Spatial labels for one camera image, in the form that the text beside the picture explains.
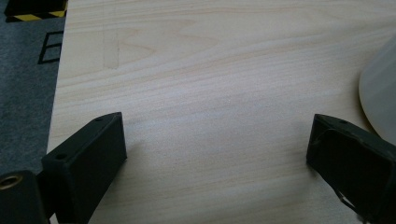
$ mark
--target wooden table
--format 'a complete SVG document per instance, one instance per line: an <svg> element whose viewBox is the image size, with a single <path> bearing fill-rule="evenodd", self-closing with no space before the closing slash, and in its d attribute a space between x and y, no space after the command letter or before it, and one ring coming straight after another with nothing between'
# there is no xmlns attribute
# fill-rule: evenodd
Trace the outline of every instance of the wooden table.
<svg viewBox="0 0 396 224"><path fill-rule="evenodd" d="M49 150L121 111L91 223L359 223L305 165L315 113L369 129L358 80L394 1L70 0Z"/></svg>

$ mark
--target light wood tabletop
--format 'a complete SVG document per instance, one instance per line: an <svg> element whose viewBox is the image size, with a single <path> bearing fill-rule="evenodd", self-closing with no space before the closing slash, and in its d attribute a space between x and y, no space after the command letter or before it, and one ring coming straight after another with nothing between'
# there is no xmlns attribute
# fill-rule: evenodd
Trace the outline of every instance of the light wood tabletop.
<svg viewBox="0 0 396 224"><path fill-rule="evenodd" d="M69 0L49 151L120 111L128 160L90 223L359 223L305 165L314 114L368 130L395 1Z"/></svg>

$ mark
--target gray carpet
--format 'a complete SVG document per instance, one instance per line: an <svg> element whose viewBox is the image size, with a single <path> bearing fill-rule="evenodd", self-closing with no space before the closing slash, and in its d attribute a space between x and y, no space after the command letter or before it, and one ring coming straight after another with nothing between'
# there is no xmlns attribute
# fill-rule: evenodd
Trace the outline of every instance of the gray carpet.
<svg viewBox="0 0 396 224"><path fill-rule="evenodd" d="M0 175L41 170L46 154L59 63L37 64L46 33L62 31L64 18L6 23L0 1ZM62 41L62 35L50 43ZM51 49L46 58L56 57Z"/></svg>

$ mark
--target black and yellow tape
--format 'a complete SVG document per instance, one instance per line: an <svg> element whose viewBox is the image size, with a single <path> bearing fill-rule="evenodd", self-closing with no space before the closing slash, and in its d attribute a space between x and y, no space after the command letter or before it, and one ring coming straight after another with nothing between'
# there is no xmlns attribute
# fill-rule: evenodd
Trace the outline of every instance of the black and yellow tape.
<svg viewBox="0 0 396 224"><path fill-rule="evenodd" d="M8 15L6 22L14 22L14 21L39 21L50 18L61 18L65 17L67 13L67 2L65 3L64 9L55 10L50 12L38 12L38 13L29 13L29 14L21 14L21 15Z"/></svg>

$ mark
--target white curved object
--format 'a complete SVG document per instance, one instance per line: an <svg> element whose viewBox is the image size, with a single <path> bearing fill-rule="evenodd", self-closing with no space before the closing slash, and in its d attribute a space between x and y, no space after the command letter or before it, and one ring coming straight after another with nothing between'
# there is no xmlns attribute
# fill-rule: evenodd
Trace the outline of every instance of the white curved object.
<svg viewBox="0 0 396 224"><path fill-rule="evenodd" d="M396 36L362 72L359 94L364 113L377 133L396 145Z"/></svg>

